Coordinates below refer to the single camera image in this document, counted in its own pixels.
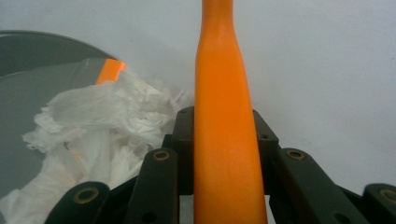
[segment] screw hole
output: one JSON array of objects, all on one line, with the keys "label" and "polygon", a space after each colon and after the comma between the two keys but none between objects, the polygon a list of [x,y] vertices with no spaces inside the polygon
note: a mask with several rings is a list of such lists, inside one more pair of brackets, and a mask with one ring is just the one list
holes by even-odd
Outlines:
[{"label": "screw hole", "polygon": [[147,212],[142,216],[142,222],[143,223],[152,223],[157,220],[157,216],[155,213],[152,212]]},{"label": "screw hole", "polygon": [[344,214],[334,213],[334,217],[339,223],[342,223],[342,224],[350,223],[350,219],[347,216],[345,216]]},{"label": "screw hole", "polygon": [[299,151],[295,151],[295,150],[289,150],[286,152],[286,154],[291,158],[294,159],[296,161],[302,161],[303,159],[305,159],[305,155]]},{"label": "screw hole", "polygon": [[74,196],[75,203],[89,203],[99,195],[99,190],[94,187],[81,189]]},{"label": "screw hole", "polygon": [[169,158],[169,152],[167,151],[158,151],[153,155],[156,161],[166,161]]}]

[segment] white tissue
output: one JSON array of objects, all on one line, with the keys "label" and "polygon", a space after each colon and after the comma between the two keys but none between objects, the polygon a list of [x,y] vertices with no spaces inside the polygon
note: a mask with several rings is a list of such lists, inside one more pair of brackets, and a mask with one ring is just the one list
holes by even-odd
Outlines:
[{"label": "white tissue", "polygon": [[137,175],[145,154],[171,132],[176,112],[191,103],[184,91],[169,92],[122,73],[117,82],[55,96],[23,136],[46,158],[35,179],[0,200],[7,223],[41,224],[75,185],[100,181],[114,189]]}]

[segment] orange rod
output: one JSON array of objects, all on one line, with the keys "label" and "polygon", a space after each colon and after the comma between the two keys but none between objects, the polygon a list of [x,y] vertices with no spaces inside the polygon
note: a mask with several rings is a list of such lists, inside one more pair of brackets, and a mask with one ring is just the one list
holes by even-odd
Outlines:
[{"label": "orange rod", "polygon": [[266,223],[248,82],[233,0],[203,0],[196,56],[194,223]]}]

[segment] white background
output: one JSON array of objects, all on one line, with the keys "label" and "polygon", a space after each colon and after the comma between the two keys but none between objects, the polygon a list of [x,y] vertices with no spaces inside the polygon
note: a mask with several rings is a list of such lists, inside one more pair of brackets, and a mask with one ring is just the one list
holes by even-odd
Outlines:
[{"label": "white background", "polygon": [[[396,1],[235,1],[252,102],[282,147],[359,194],[396,185]],[[90,43],[139,75],[194,87],[199,0],[1,0],[1,30]]]}]

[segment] crumpled paper towel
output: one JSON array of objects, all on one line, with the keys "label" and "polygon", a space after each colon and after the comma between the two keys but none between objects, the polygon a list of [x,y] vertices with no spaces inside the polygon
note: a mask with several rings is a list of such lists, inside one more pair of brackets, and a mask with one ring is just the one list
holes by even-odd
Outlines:
[{"label": "crumpled paper towel", "polygon": [[0,200],[7,223],[44,223],[75,185],[100,181],[114,189],[137,175],[145,154],[172,131],[176,112],[191,104],[186,92],[173,97],[171,91],[122,73],[117,82],[55,96],[23,136],[46,158],[35,179]]}]

